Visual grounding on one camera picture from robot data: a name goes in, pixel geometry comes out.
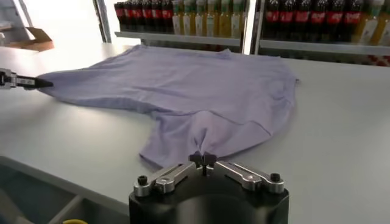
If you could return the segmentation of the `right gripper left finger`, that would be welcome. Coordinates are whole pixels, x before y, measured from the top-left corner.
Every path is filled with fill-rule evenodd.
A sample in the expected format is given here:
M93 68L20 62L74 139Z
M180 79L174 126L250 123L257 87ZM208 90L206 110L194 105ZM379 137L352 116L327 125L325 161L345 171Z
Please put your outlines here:
M163 168L151 176L141 175L133 185L136 197L150 196L152 191L168 194L175 191L176 186L184 179L202 170L203 157L199 152L189 156L189 161Z

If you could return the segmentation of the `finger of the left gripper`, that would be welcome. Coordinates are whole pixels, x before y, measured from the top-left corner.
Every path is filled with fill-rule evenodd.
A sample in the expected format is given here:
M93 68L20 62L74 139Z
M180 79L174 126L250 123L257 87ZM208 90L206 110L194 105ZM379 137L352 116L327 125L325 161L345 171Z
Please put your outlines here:
M51 83L36 77L18 75L9 69L1 68L1 83Z
M54 84L45 80L26 80L23 83L11 83L11 82L1 82L1 89L12 89L12 88L24 88L26 90L31 89L40 89L40 88L49 88L53 87Z

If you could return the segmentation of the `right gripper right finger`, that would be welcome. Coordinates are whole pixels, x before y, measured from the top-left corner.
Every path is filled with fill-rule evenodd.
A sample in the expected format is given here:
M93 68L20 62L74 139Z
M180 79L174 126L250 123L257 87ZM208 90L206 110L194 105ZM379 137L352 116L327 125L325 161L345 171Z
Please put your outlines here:
M279 173L268 174L239 163L218 160L210 153L203 155L203 164L208 173L230 178L251 192L265 189L272 194L281 194L285 190L285 182Z

